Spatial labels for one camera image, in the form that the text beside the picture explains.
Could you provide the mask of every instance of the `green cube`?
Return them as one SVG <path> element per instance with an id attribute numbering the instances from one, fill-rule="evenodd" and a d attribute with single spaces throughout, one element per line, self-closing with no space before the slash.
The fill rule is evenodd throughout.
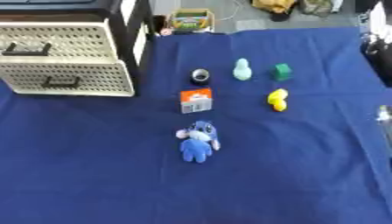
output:
<path id="1" fill-rule="evenodd" d="M 287 64 L 278 64 L 275 66 L 274 78 L 276 81 L 287 81 L 291 78 L 291 68 Z"/>

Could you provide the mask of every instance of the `black handle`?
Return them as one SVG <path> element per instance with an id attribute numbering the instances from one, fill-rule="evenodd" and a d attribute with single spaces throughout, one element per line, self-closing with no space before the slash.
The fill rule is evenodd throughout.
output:
<path id="1" fill-rule="evenodd" d="M 2 52 L 3 56 L 48 56 L 49 50 L 51 49 L 52 45 L 47 43 L 42 48 L 40 52 L 18 52 L 14 51 L 17 47 L 16 43 L 11 43 L 5 51 Z"/>
<path id="2" fill-rule="evenodd" d="M 59 83 L 59 84 L 53 84 L 51 83 L 51 80 L 53 77 L 48 76 L 45 80 L 45 82 L 41 85 L 42 88 L 78 88 L 79 87 L 79 82 L 81 81 L 80 77 L 75 77 L 75 81 L 73 83 Z"/>

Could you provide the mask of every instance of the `tape roll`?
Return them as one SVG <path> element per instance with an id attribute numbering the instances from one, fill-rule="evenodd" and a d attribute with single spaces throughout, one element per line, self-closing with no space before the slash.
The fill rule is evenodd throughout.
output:
<path id="1" fill-rule="evenodd" d="M 208 85 L 210 73 L 206 69 L 196 69 L 192 72 L 191 82 L 196 86 Z"/>

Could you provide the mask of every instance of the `floor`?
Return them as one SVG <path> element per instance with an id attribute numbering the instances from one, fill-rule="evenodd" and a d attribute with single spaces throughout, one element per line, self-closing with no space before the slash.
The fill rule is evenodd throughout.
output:
<path id="1" fill-rule="evenodd" d="M 216 32 L 352 26 L 358 24 L 358 19 L 354 12 L 354 0 L 345 0 L 341 12 L 328 17 L 307 16 L 298 10 L 294 10 L 290 20 L 280 23 L 270 21 L 269 13 L 251 7 L 249 0 L 150 1 L 156 15 L 167 15 L 178 8 L 208 8 L 215 14 L 217 20 Z"/>

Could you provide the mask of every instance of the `beige plastic drawer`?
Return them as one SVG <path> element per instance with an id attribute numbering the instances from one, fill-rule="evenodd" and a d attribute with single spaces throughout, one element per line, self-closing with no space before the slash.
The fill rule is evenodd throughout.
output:
<path id="1" fill-rule="evenodd" d="M 0 63 L 0 77 L 18 94 L 133 96 L 123 61 L 115 64 Z"/>
<path id="2" fill-rule="evenodd" d="M 114 63 L 116 44 L 104 22 L 1 22 L 0 63 Z"/>

